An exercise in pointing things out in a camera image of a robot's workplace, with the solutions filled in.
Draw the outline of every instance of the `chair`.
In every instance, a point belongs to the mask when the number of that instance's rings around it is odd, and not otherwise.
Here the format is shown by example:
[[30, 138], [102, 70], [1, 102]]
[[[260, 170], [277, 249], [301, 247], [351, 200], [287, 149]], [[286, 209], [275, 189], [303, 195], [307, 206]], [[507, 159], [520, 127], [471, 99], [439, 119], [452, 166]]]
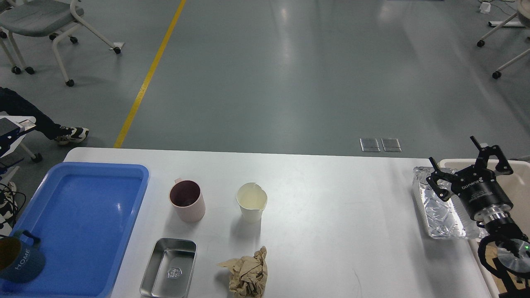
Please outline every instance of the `chair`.
[[[12, 6], [11, 3], [9, 3], [7, 0], [0, 0], [0, 13], [3, 13], [4, 11], [8, 10]], [[20, 74], [22, 73], [22, 70], [16, 65], [15, 60], [11, 56], [11, 53], [9, 53], [9, 50], [7, 49], [4, 41], [2, 39], [7, 38], [7, 34], [0, 28], [0, 47], [4, 49], [4, 52], [7, 56], [7, 59], [11, 63], [11, 72], [14, 74]], [[22, 63], [23, 68], [26, 69], [27, 73], [34, 74], [35, 71], [31, 67], [26, 67], [25, 63]]]
[[[517, 2], [517, 12], [511, 15], [507, 20], [500, 23], [498, 26], [493, 28], [491, 31], [486, 33], [483, 37], [480, 38], [480, 40], [476, 43], [478, 47], [483, 47], [485, 45], [485, 39], [492, 35], [495, 31], [502, 28], [506, 23], [511, 21], [513, 18], [518, 17], [519, 21], [527, 28], [530, 28], [530, 0], [518, 0]], [[494, 79], [498, 79], [501, 77], [501, 70], [505, 69], [506, 67], [510, 66], [511, 64], [515, 63], [516, 61], [520, 60], [524, 56], [526, 56], [528, 53], [530, 53], [530, 49], [522, 52], [512, 60], [504, 63], [501, 65], [497, 70], [491, 75]]]
[[81, 26], [87, 27], [92, 33], [109, 45], [116, 54], [121, 53], [121, 48], [109, 41], [101, 33], [97, 32], [90, 24], [88, 24], [81, 16], [84, 10], [77, 6], [78, 0], [72, 0], [70, 4], [55, 1], [55, 0], [23, 0], [24, 4], [13, 7], [12, 9], [0, 14], [0, 27], [8, 30], [8, 37], [13, 45], [15, 53], [22, 62], [23, 58], [20, 55], [18, 46], [13, 39], [13, 33], [29, 36], [29, 37], [45, 37], [49, 36], [52, 42], [52, 50], [57, 60], [57, 64], [63, 74], [63, 78], [67, 86], [72, 87], [74, 80], [68, 77], [63, 61], [57, 50], [57, 44], [65, 37], [70, 36], [70, 40], [75, 43], [77, 40], [72, 40], [71, 34], [78, 30]]

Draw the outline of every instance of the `foil-covered tray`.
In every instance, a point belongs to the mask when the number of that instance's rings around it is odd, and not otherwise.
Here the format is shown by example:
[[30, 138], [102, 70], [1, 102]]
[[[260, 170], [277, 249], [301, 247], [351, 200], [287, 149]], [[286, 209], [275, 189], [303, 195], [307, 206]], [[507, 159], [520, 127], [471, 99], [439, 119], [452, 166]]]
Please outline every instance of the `foil-covered tray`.
[[[454, 174], [456, 170], [441, 168], [443, 172]], [[412, 183], [414, 197], [420, 217], [427, 234], [434, 239], [481, 239], [488, 235], [485, 229], [476, 225], [467, 214], [462, 202], [456, 195], [444, 202], [436, 196], [426, 181], [433, 168], [417, 166], [414, 168]], [[440, 180], [441, 188], [450, 189], [450, 183]]]

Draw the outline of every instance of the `black pants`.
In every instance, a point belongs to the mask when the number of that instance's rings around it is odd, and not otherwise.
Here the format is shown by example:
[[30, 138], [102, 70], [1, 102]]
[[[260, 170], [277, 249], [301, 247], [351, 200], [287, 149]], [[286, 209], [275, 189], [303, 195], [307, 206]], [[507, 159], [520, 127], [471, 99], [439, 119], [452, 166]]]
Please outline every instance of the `black pants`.
[[11, 116], [35, 117], [35, 130], [43, 133], [48, 139], [54, 139], [61, 135], [61, 125], [54, 123], [37, 107], [8, 88], [0, 87], [0, 111]]

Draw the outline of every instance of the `yellow floor line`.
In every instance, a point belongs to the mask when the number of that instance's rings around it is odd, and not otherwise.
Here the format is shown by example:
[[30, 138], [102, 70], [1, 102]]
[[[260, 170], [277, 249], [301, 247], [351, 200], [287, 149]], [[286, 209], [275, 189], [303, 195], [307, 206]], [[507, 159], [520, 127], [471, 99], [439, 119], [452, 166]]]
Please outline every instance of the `yellow floor line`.
[[164, 54], [164, 50], [167, 45], [167, 42], [169, 41], [169, 38], [171, 37], [171, 33], [173, 33], [173, 29], [175, 28], [176, 22], [179, 19], [180, 13], [182, 12], [182, 9], [184, 8], [184, 4], [186, 4], [186, 0], [181, 0], [179, 4], [179, 8], [176, 10], [175, 16], [171, 20], [171, 24], [169, 25], [166, 31], [166, 35], [164, 36], [164, 39], [162, 40], [162, 43], [160, 44], [160, 47], [158, 48], [158, 52], [156, 53], [155, 59], [153, 60], [153, 63], [151, 63], [151, 67], [149, 68], [149, 71], [147, 72], [147, 75], [145, 76], [144, 83], [142, 84], [140, 91], [138, 91], [138, 95], [136, 95], [136, 99], [134, 100], [134, 103], [132, 104], [132, 108], [129, 111], [129, 115], [127, 116], [127, 119], [125, 119], [125, 122], [123, 123], [120, 134], [118, 135], [118, 138], [116, 139], [116, 142], [114, 143], [114, 148], [121, 148], [121, 144], [123, 143], [123, 140], [127, 136], [127, 132], [129, 131], [129, 128], [131, 124], [133, 123], [134, 117], [136, 116], [136, 112], [138, 111], [138, 108], [140, 107], [140, 104], [142, 103], [142, 99], [144, 98], [145, 91], [147, 91], [147, 87], [149, 87], [149, 83], [151, 82], [151, 78], [153, 77], [153, 74], [155, 73], [155, 70], [158, 66], [158, 62], [160, 62], [160, 58], [162, 58], [162, 54]]

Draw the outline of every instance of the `crumpled cloth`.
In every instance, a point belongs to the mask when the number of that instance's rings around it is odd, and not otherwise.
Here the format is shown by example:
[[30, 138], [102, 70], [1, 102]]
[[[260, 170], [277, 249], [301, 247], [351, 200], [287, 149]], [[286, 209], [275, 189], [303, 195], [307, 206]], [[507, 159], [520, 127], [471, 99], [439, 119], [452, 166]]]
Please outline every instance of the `crumpled cloth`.
[[244, 256], [217, 264], [230, 270], [228, 288], [234, 292], [234, 298], [247, 296], [261, 298], [267, 283], [267, 249], [265, 246], [254, 253], [254, 257]]

